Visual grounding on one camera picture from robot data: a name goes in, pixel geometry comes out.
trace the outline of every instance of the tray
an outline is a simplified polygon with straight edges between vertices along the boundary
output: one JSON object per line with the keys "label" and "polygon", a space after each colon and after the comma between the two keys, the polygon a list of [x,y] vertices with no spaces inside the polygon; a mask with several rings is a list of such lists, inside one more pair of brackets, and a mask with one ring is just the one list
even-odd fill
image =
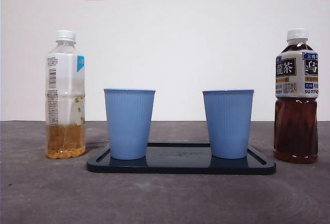
{"label": "tray", "polygon": [[245,174],[268,175],[276,163],[249,146],[247,156],[224,159],[212,156],[209,143],[148,143],[146,156],[121,160],[110,156],[109,146],[87,161],[87,170],[110,173]]}

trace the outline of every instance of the cup rim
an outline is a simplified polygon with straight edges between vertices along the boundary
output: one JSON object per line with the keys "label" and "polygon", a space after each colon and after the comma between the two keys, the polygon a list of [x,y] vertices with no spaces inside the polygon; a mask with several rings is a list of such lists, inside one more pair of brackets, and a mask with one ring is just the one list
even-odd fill
{"label": "cup rim", "polygon": [[152,91],[156,92],[156,90],[151,89],[134,89],[134,88],[104,88],[104,91]]}
{"label": "cup rim", "polygon": [[223,90],[205,90],[203,93],[208,93],[208,92],[238,92],[238,91],[252,91],[254,92],[254,89],[223,89]]}

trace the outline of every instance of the gray countertop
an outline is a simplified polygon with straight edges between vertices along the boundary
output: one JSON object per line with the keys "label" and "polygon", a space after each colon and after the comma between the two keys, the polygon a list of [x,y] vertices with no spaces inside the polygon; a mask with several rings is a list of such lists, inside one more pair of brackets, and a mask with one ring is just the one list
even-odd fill
{"label": "gray countertop", "polygon": [[[1,224],[330,223],[330,122],[319,122],[319,159],[272,156],[273,122],[253,122],[250,144],[273,158],[273,175],[92,173],[106,122],[87,122],[87,152],[44,155],[44,122],[1,122]],[[205,122],[153,122],[150,141],[207,142]]]}

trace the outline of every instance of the white bottle cap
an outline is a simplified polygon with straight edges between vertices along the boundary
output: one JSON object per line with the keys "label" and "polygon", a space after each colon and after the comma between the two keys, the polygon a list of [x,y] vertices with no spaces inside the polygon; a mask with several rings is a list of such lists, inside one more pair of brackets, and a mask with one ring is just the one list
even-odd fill
{"label": "white bottle cap", "polygon": [[76,42],[76,34],[69,30],[59,30],[57,31],[56,41],[71,41]]}
{"label": "white bottle cap", "polygon": [[308,39],[308,30],[305,28],[297,28],[288,31],[287,40],[294,38],[306,38]]}

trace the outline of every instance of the ribbed cup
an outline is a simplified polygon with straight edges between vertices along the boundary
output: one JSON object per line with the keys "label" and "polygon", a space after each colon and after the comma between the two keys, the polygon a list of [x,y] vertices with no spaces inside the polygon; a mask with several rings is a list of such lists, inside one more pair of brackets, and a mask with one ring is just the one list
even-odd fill
{"label": "ribbed cup", "polygon": [[212,154],[246,157],[254,90],[203,91]]}
{"label": "ribbed cup", "polygon": [[145,156],[155,90],[104,89],[111,157]]}

